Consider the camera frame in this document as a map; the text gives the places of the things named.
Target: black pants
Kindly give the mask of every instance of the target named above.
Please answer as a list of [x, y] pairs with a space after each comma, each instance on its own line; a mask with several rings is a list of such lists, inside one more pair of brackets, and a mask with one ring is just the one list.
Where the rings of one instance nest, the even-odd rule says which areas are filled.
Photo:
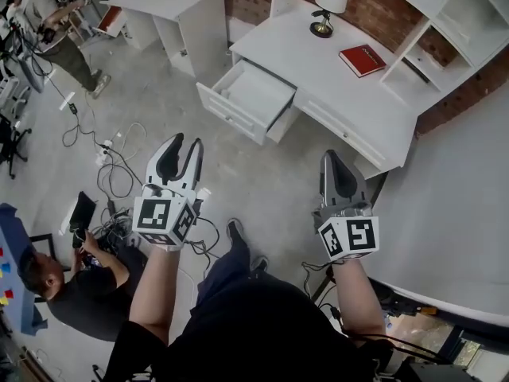
[[53, 48], [38, 55], [61, 66], [63, 70], [80, 82], [87, 91], [93, 92], [95, 90], [97, 81], [92, 76], [85, 57], [71, 38], [65, 37]]
[[133, 298], [148, 259], [142, 251], [131, 246], [120, 248], [117, 257], [129, 271], [129, 279], [122, 285], [122, 288], [127, 295]]
[[216, 260], [205, 280], [198, 285], [196, 307], [239, 280], [264, 278], [281, 281], [265, 271], [252, 271], [250, 260], [251, 254], [246, 242], [240, 237], [233, 237], [230, 251]]

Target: concrete floor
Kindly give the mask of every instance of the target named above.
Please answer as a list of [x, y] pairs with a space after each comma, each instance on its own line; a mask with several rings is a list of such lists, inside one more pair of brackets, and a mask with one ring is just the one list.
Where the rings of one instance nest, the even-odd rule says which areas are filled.
[[[326, 260], [310, 216], [320, 200], [321, 156], [327, 149], [334, 149], [351, 158], [353, 149], [306, 115], [299, 117], [279, 145], [269, 140], [259, 146], [202, 108], [196, 81], [171, 69], [159, 44], [143, 52], [126, 45], [121, 38], [88, 44], [84, 52], [87, 59], [91, 58], [92, 67], [102, 68], [112, 76], [110, 86], [98, 100], [88, 99], [95, 113], [97, 141], [115, 138], [118, 131], [122, 137], [114, 139], [114, 148], [119, 150], [129, 126], [142, 123], [148, 133], [146, 140], [143, 141], [142, 130], [133, 127], [123, 154], [128, 156], [140, 148], [128, 162], [143, 179], [147, 161], [167, 138], [184, 132], [189, 144], [200, 137], [204, 143], [204, 165], [199, 188], [209, 193], [202, 216], [212, 220], [221, 233], [215, 253], [222, 255], [228, 250], [224, 225], [228, 218], [237, 216], [244, 223], [251, 246], [269, 257], [270, 272], [301, 286], [305, 277], [301, 261]], [[52, 80], [65, 96], [76, 92], [72, 102], [78, 108], [83, 129], [93, 128], [92, 110], [77, 82], [60, 69]], [[51, 84], [41, 95], [31, 95], [21, 124], [21, 128], [33, 128], [24, 145], [29, 162], [15, 164], [14, 181], [8, 177], [6, 166], [2, 166], [0, 200], [18, 208], [17, 215], [30, 235], [51, 232], [59, 260], [69, 264], [71, 237], [58, 233], [73, 200], [83, 190], [98, 201], [95, 224], [106, 206], [106, 198], [95, 183], [98, 166], [91, 136], [81, 135], [71, 148], [62, 146], [63, 132], [76, 123], [68, 108], [59, 110], [62, 101]], [[118, 193], [129, 188], [129, 180], [121, 171], [115, 175], [115, 188]], [[140, 187], [135, 185], [131, 197], [118, 201], [117, 206], [132, 206], [133, 196], [139, 193]], [[189, 238], [212, 242], [214, 232], [201, 225], [190, 232]], [[179, 335], [188, 321], [205, 265], [203, 256], [194, 255], [189, 248], [183, 250], [181, 268], [192, 280], [179, 271], [172, 337]], [[319, 280], [315, 276], [311, 284]], [[40, 357], [55, 380], [89, 382], [93, 364], [106, 368], [111, 343], [62, 325], [45, 304], [40, 304], [39, 310], [49, 320], [49, 328], [36, 337], [17, 338]]]

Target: hand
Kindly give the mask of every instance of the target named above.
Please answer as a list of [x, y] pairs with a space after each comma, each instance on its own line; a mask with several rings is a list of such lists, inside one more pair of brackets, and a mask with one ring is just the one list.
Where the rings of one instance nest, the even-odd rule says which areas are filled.
[[71, 2], [71, 3], [70, 3], [70, 6], [71, 6], [74, 10], [80, 9], [80, 8], [82, 8], [82, 7], [85, 7], [85, 5], [86, 5], [85, 0], [75, 0], [74, 2]]
[[85, 256], [85, 252], [82, 248], [73, 249], [72, 250], [72, 266], [78, 267], [83, 261], [83, 257]]
[[89, 231], [85, 231], [85, 236], [86, 238], [81, 248], [91, 255], [95, 255], [95, 253], [99, 251], [97, 240], [95, 240], [94, 236]]

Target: sneaker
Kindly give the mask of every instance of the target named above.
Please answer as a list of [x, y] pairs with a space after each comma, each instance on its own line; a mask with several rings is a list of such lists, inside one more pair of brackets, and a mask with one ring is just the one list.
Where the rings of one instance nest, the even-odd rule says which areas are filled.
[[101, 94], [101, 92], [104, 90], [104, 88], [106, 86], [108, 86], [108, 84], [110, 83], [111, 81], [111, 76], [109, 75], [102, 75], [98, 80], [97, 80], [97, 86], [95, 87], [94, 91], [90, 93], [92, 99], [97, 99], [99, 98], [99, 95]]
[[226, 224], [226, 234], [230, 242], [233, 243], [233, 236], [240, 236], [244, 240], [244, 227], [237, 218], [231, 218]]
[[101, 77], [102, 74], [103, 74], [103, 70], [102, 69], [96, 69], [92, 73], [92, 78], [94, 78], [95, 80], [99, 80], [99, 78]]
[[267, 271], [268, 268], [269, 259], [264, 255], [257, 257], [251, 264], [251, 271]]

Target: table lamp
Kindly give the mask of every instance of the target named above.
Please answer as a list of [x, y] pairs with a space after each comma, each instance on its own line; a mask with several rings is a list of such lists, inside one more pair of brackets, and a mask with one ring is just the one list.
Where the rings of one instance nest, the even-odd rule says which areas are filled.
[[309, 27], [309, 30], [320, 38], [329, 38], [332, 36], [334, 28], [331, 25], [330, 18], [331, 13], [344, 13], [348, 0], [315, 0], [316, 4], [319, 5], [322, 10], [315, 11], [312, 13], [313, 17], [324, 16], [321, 22], [314, 22]]

